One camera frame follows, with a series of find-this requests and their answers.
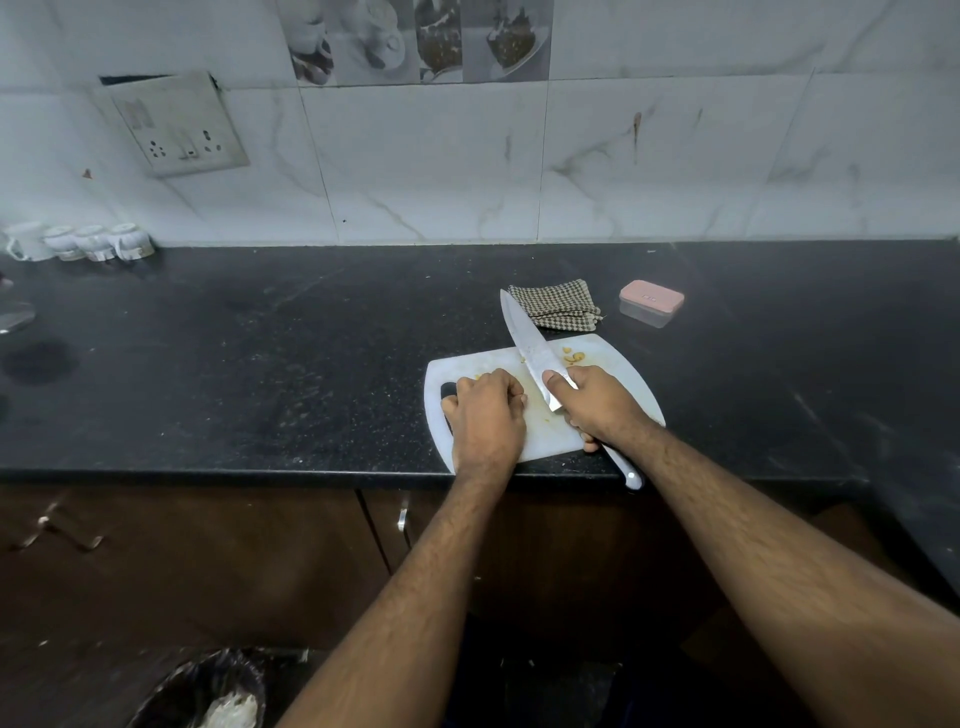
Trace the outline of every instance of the black garbage bag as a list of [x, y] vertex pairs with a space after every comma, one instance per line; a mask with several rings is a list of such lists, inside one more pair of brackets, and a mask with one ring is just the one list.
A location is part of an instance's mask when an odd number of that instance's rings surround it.
[[200, 728], [211, 706], [242, 704], [255, 722], [237, 728], [261, 728], [266, 705], [263, 671], [239, 650], [225, 649], [191, 660], [167, 675], [141, 705], [127, 728]]

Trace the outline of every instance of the cabinet handle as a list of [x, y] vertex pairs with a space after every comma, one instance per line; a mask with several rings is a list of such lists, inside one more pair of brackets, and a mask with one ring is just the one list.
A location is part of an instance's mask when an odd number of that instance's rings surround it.
[[34, 531], [34, 533], [21, 541], [19, 544], [11, 545], [11, 551], [22, 551], [25, 548], [29, 548], [36, 542], [38, 538], [40, 538], [40, 534], [44, 531], [51, 533], [54, 536], [61, 536], [63, 539], [66, 539], [74, 548], [76, 548], [78, 551], [82, 551], [83, 553], [89, 553], [104, 542], [103, 536], [95, 536], [89, 542], [85, 542], [82, 539], [74, 536], [72, 533], [69, 533], [60, 526], [56, 525], [50, 517], [54, 511], [57, 510], [59, 505], [60, 504], [56, 502], [48, 505], [46, 512], [36, 519], [36, 531]]

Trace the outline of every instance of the pink container lid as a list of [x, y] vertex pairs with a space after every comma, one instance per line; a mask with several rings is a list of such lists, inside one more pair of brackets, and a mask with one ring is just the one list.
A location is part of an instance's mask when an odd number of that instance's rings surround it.
[[646, 280], [633, 280], [620, 291], [620, 301], [636, 303], [662, 313], [673, 313], [684, 302], [684, 294]]

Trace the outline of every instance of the checkered kitchen towel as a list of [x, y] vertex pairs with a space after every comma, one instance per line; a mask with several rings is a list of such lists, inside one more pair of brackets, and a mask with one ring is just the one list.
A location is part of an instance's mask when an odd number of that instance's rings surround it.
[[597, 322], [603, 318], [600, 309], [593, 304], [587, 282], [583, 279], [544, 288], [512, 285], [509, 293], [539, 327], [594, 331]]

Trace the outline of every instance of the hairy arm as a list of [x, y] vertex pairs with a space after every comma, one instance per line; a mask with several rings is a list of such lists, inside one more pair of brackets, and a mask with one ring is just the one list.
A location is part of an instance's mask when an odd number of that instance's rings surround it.
[[547, 377], [568, 419], [650, 476], [737, 614], [826, 726], [960, 725], [960, 619], [652, 422], [603, 370], [569, 373], [579, 390]]
[[444, 400], [453, 487], [394, 577], [324, 662], [279, 728], [439, 725], [477, 554], [523, 448], [526, 396], [503, 370]]

